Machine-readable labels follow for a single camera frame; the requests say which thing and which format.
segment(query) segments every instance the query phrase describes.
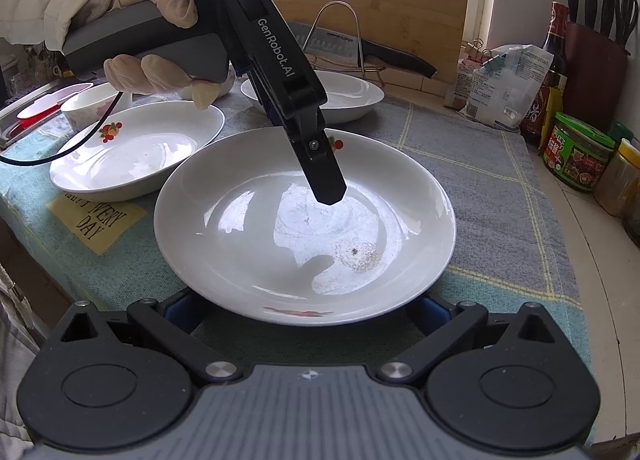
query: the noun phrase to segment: screw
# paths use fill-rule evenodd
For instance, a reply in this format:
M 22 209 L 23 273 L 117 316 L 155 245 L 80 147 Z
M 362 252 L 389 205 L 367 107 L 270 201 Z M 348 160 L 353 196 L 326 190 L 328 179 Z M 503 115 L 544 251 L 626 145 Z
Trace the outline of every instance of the screw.
M 207 375 L 214 379 L 226 379 L 235 375 L 237 371 L 238 367 L 235 364 L 226 361 L 216 361 L 215 363 L 207 364 L 205 368 Z
M 404 379 L 410 376 L 414 369 L 409 364 L 404 363 L 386 363 L 383 364 L 380 371 L 389 379 Z

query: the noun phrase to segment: knife block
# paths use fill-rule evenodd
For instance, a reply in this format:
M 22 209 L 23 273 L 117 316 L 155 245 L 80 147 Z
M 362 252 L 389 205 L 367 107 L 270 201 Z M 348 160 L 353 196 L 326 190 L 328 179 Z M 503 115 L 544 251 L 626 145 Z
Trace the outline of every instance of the knife block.
M 609 130 L 625 83 L 628 52 L 600 32 L 566 24 L 564 112 Z

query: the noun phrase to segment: yellow patch on tablecloth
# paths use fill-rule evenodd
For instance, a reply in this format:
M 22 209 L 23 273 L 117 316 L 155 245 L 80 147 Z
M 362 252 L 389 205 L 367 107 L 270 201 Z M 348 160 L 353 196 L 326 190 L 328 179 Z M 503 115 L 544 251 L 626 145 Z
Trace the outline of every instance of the yellow patch on tablecloth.
M 96 254 L 104 253 L 146 215 L 142 207 L 130 202 L 89 202 L 70 193 L 49 202 L 47 209 Z

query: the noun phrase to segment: white glove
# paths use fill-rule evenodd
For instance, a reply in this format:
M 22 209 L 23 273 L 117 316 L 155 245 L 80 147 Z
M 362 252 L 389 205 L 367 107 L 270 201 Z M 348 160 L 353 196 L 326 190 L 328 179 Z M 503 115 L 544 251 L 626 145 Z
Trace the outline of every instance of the white glove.
M 113 0 L 109 11 L 118 10 L 145 0 Z M 193 0 L 149 0 L 170 23 L 190 28 L 198 21 Z M 104 73 L 118 91 L 129 93 L 167 93 L 191 87 L 193 102 L 198 109 L 206 109 L 220 94 L 220 85 L 194 80 L 183 69 L 156 55 L 140 59 L 119 55 L 104 63 Z

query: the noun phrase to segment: teal tablecloth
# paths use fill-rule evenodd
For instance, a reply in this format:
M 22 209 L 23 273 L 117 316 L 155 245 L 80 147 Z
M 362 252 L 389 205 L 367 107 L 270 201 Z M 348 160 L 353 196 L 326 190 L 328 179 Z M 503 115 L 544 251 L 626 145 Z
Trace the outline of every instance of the teal tablecloth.
M 144 101 L 167 98 L 152 96 Z M 221 136 L 268 125 L 239 93 L 238 84 L 216 105 L 226 115 Z M 517 311 L 527 300 L 542 302 L 589 363 L 574 273 L 520 136 L 394 98 L 344 129 L 398 147 L 427 167 L 449 194 L 458 240 L 449 269 L 435 286 L 439 294 L 452 302 L 472 299 L 494 312 Z M 69 135 L 66 120 L 59 117 L 16 143 L 6 155 L 49 156 Z M 115 310 L 143 297 L 164 299 L 184 287 L 156 245 L 157 193 L 133 201 L 146 215 L 102 254 L 81 243 L 47 209 L 46 204 L 60 194 L 49 182 L 49 166 L 0 164 L 0 216 L 71 296 Z M 196 335 L 245 363 L 377 363 L 420 339 L 401 310 L 353 325 L 309 329 L 271 325 L 217 309 Z

